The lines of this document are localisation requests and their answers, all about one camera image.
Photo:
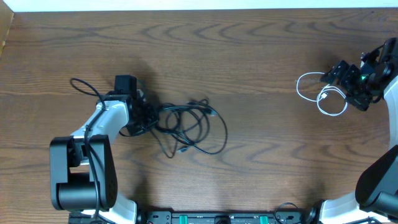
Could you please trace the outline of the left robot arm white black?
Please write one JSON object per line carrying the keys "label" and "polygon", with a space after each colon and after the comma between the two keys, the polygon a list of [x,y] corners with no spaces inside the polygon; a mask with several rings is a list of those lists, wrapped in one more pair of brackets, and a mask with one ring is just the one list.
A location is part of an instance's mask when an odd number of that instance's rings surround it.
{"label": "left robot arm white black", "polygon": [[122,129],[126,137],[149,132],[158,122],[137,78],[118,75],[114,88],[98,97],[87,122],[69,136],[50,142],[50,198],[57,210],[69,212],[69,223],[147,223],[137,203],[118,191],[111,145]]}

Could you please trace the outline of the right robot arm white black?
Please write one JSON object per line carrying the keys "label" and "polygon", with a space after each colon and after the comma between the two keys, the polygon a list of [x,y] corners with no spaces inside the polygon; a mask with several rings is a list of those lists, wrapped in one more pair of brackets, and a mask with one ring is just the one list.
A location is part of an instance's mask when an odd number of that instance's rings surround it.
{"label": "right robot arm white black", "polygon": [[326,91],[340,92],[346,104],[366,111],[380,100],[389,113],[389,149],[360,176],[354,192],[324,200],[312,208],[307,223],[397,223],[397,38],[361,56],[361,65],[338,62],[322,73]]}

